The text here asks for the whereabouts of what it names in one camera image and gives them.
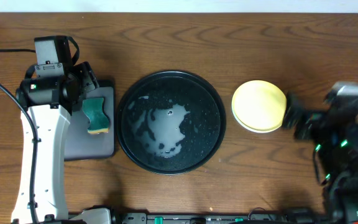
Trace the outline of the green yellow sponge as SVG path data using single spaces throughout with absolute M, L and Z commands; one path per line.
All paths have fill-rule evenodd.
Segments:
M 89 134 L 108 133 L 110 127 L 109 118 L 103 110 L 104 98 L 88 98 L 82 102 L 82 110 L 89 119 L 87 132 Z

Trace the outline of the yellow plate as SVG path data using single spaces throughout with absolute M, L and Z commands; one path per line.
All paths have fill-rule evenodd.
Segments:
M 245 125 L 254 129 L 269 129 L 283 122 L 287 99 L 272 83 L 251 80 L 233 94 L 231 109 Z

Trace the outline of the mint green plate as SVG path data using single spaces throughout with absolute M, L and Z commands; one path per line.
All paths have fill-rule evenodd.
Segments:
M 264 134 L 264 133 L 271 133 L 279 128 L 282 127 L 282 123 L 277 125 L 277 126 L 274 126 L 273 128 L 269 128 L 269 129 L 254 129 L 254 128 L 251 128 L 247 125 L 245 125 L 245 123 L 243 123 L 236 115 L 235 111 L 232 109 L 232 115 L 234 117 L 234 119 L 243 127 L 245 128 L 246 130 L 248 131 L 251 131 L 253 133 L 260 133 L 260 134 Z

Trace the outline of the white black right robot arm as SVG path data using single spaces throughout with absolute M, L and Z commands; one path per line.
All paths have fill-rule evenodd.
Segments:
M 293 93 L 286 99 L 282 127 L 314 143 L 313 169 L 328 222 L 358 223 L 358 95 L 330 92 L 327 110 L 308 110 Z

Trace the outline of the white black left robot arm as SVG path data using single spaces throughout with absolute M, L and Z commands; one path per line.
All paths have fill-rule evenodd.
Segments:
M 35 72 L 16 91 L 24 148 L 11 222 L 67 223 L 64 162 L 112 155 L 114 90 L 88 62 L 45 63 Z

